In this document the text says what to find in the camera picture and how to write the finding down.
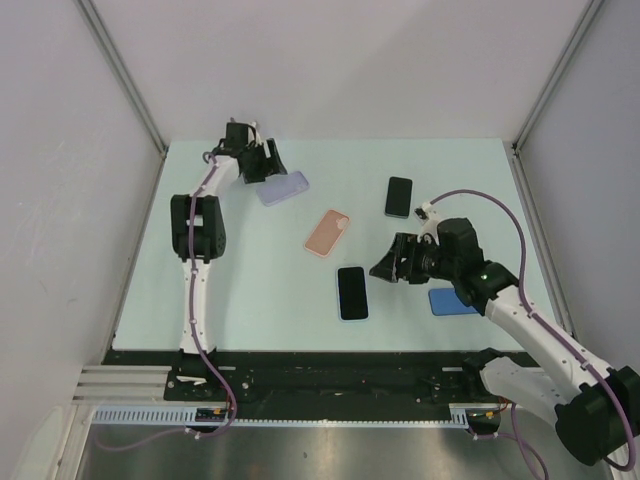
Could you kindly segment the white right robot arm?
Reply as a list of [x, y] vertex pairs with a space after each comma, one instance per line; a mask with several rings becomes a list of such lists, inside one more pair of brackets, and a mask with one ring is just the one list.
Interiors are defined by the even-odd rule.
[[551, 425], [563, 446], [585, 465], [606, 461], [626, 446], [624, 468], [634, 468], [638, 373], [630, 367], [614, 369], [537, 313], [522, 292], [522, 281], [485, 259], [468, 219], [429, 219], [420, 234], [396, 234], [369, 273], [389, 283], [450, 282], [464, 305], [508, 333], [542, 370], [531, 373], [486, 349], [461, 376], [469, 399], [484, 401], [492, 394], [514, 401]]

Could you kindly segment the lilac phone case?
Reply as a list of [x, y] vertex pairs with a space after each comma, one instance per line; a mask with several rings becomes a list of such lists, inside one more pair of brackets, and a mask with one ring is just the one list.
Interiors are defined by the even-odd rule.
[[300, 171], [275, 175], [256, 188], [256, 194], [266, 207], [274, 206], [309, 189], [309, 182]]

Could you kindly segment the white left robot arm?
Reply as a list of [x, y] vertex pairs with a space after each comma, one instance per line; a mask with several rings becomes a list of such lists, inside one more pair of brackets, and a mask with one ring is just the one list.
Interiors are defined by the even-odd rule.
[[256, 122], [229, 120], [225, 135], [202, 158], [207, 170], [195, 191], [170, 201], [171, 243], [182, 262], [185, 285], [180, 350], [187, 355], [216, 349], [206, 314], [209, 276], [227, 243], [223, 194], [237, 180], [255, 184], [287, 173], [275, 140], [263, 138]]

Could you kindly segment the pink phone case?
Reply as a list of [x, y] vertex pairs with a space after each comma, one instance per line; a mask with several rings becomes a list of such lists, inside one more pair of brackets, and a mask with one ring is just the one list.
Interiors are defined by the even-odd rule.
[[349, 224], [347, 215], [329, 209], [305, 241], [304, 249], [321, 258], [328, 257]]

